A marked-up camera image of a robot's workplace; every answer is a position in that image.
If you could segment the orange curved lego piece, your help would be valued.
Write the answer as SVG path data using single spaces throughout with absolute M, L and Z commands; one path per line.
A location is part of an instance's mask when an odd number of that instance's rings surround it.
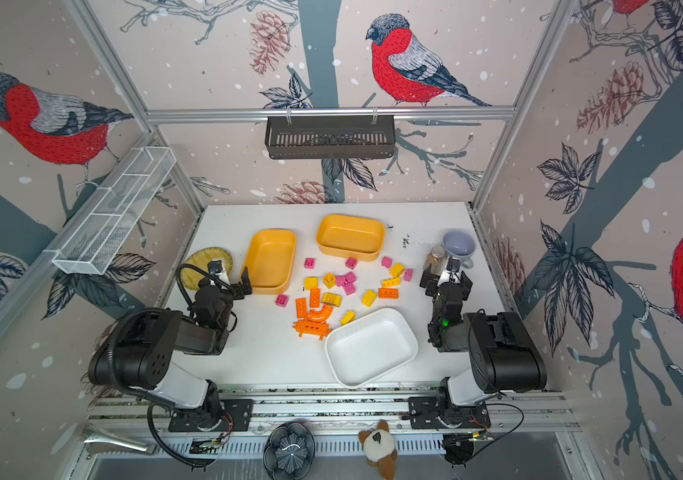
M 305 319 L 312 323 L 325 323 L 333 314 L 333 307 L 331 305 L 323 304 L 319 310 L 310 310 L 307 312 Z

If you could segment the yellow lego hollow brick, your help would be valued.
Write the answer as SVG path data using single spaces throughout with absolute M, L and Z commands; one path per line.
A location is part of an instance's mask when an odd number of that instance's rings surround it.
M 332 273 L 326 274 L 322 281 L 327 289 L 335 288 L 336 286 L 336 276 Z

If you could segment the yellow lego arch brick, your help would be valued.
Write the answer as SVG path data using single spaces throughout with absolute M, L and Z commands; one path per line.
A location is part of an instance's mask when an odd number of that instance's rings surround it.
M 334 308 L 339 308 L 343 302 L 343 298 L 340 295 L 331 292 L 325 292 L 321 297 L 321 303 L 324 305 L 329 305 Z

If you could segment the yellow lego cube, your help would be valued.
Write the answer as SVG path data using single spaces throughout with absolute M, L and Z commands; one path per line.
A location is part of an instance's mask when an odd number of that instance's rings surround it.
M 316 277 L 307 277 L 304 280 L 304 289 L 305 290 L 313 290 L 316 289 L 318 286 L 318 280 Z

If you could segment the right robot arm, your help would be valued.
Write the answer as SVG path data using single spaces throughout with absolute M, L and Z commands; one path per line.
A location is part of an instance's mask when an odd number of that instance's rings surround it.
M 547 386 L 545 362 L 519 314 L 463 312 L 473 287 L 464 273 L 442 282 L 425 270 L 419 286 L 433 300 L 429 344 L 441 353 L 466 353 L 471 366 L 443 378 L 435 394 L 409 398 L 411 428 L 487 430 L 491 428 L 487 400 Z

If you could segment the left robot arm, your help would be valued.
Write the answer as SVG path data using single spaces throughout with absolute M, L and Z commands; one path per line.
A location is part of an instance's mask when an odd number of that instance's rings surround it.
M 217 356 L 237 326 L 233 303 L 252 293 L 248 271 L 240 281 L 223 279 L 225 270 L 217 262 L 203 270 L 188 263 L 176 270 L 202 275 L 194 297 L 183 292 L 185 312 L 145 308 L 125 315 L 97 349 L 87 376 L 94 385 L 164 408 L 170 415 L 171 432 L 245 432 L 249 428 L 253 402 L 223 400 L 211 380 L 190 373 L 172 360 L 175 352 Z

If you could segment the orange long studded lego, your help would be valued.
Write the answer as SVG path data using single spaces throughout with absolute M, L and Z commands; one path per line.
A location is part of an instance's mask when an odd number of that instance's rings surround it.
M 299 337 L 313 335 L 320 341 L 327 338 L 331 334 L 331 328 L 326 322 L 313 322 L 309 320 L 298 320 L 292 324 L 292 328 L 297 332 Z

